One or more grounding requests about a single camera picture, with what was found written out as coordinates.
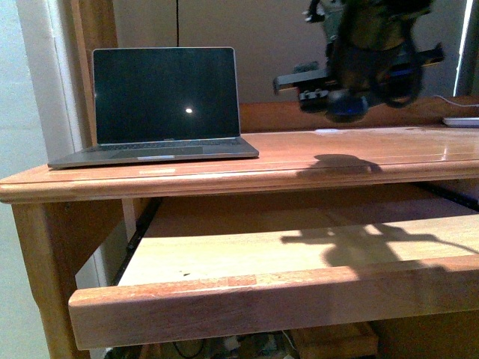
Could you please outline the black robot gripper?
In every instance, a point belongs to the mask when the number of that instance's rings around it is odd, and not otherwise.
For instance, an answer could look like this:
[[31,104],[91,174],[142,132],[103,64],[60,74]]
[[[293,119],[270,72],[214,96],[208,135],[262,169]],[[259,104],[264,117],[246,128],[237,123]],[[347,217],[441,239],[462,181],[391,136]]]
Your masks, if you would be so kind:
[[308,23],[326,36],[326,67],[314,61],[273,81],[273,90],[294,89],[304,112],[326,112],[332,91],[365,96],[369,108],[404,108],[422,89],[423,68],[443,61],[442,46],[418,51],[412,30],[429,14],[431,1],[311,1]]

